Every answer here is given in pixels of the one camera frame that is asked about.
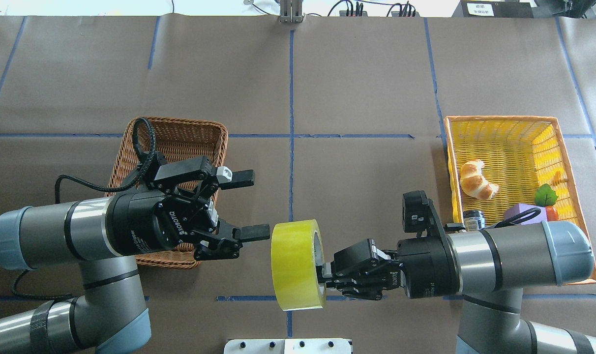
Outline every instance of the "yellow wicker basket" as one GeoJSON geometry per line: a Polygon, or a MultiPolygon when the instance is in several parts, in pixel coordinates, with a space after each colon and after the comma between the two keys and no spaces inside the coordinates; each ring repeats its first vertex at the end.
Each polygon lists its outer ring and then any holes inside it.
{"type": "MultiPolygon", "coordinates": [[[[168,162],[181,161],[200,155],[210,158],[213,166],[222,166],[228,146],[228,130],[224,125],[214,121],[191,120],[181,118],[145,117],[156,130],[156,150],[162,152],[168,162]]],[[[120,186],[123,179],[136,168],[138,158],[132,145],[133,119],[127,125],[119,154],[112,169],[109,186],[120,186]]],[[[145,150],[149,150],[149,134],[144,125],[139,127],[139,142],[145,150]]],[[[197,182],[182,183],[186,189],[195,188],[197,182]]],[[[213,195],[217,202],[217,193],[213,195]]],[[[136,256],[139,265],[191,269],[201,262],[194,259],[195,248],[192,244],[183,243],[172,251],[149,253],[136,256]]]]}
{"type": "MultiPolygon", "coordinates": [[[[533,204],[536,189],[548,183],[558,195],[559,219],[578,225],[588,237],[586,224],[563,135],[554,117],[487,116],[446,117],[448,167],[451,176],[453,221],[462,222],[465,210],[484,211],[487,224],[503,220],[517,203],[533,204]],[[500,186],[487,201],[465,195],[460,168],[473,159],[485,163],[484,176],[500,186]]],[[[587,280],[596,283],[596,266],[587,280]]]]}

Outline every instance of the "yellow tape roll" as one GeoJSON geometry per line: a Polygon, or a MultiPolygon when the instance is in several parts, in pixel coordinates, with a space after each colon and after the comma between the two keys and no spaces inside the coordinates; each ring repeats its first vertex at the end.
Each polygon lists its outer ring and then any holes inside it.
{"type": "Polygon", "coordinates": [[[316,220],[277,224],[271,235],[271,278],[284,311],[321,309],[326,288],[318,284],[316,265],[324,263],[316,220]]]}

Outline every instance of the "white bracket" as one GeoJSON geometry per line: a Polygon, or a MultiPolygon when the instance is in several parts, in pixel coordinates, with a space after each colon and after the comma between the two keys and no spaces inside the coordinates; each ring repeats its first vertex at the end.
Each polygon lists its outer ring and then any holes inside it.
{"type": "Polygon", "coordinates": [[[280,23],[300,23],[302,14],[302,0],[280,0],[280,23]]]}
{"type": "Polygon", "coordinates": [[[224,354],[352,354],[351,343],[344,338],[229,340],[224,354]]]}

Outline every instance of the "bread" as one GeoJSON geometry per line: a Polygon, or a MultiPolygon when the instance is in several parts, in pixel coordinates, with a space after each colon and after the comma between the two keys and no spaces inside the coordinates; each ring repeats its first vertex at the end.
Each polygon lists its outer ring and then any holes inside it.
{"type": "Polygon", "coordinates": [[[479,200],[492,199],[499,191],[499,185],[490,183],[483,175],[484,161],[471,160],[460,169],[460,186],[469,197],[479,200]]]}

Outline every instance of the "purple block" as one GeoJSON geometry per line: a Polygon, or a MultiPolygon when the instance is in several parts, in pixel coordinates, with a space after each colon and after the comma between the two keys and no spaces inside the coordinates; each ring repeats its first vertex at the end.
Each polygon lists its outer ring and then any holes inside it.
{"type": "Polygon", "coordinates": [[[547,211],[545,210],[545,207],[532,206],[531,204],[523,204],[523,203],[516,204],[515,206],[506,210],[506,212],[503,213],[503,219],[506,220],[509,217],[513,217],[513,216],[517,215],[518,213],[521,213],[523,211],[526,211],[526,210],[532,209],[532,208],[539,208],[540,214],[537,215],[534,219],[530,219],[525,222],[521,222],[521,225],[536,224],[537,222],[547,221],[547,211]]]}

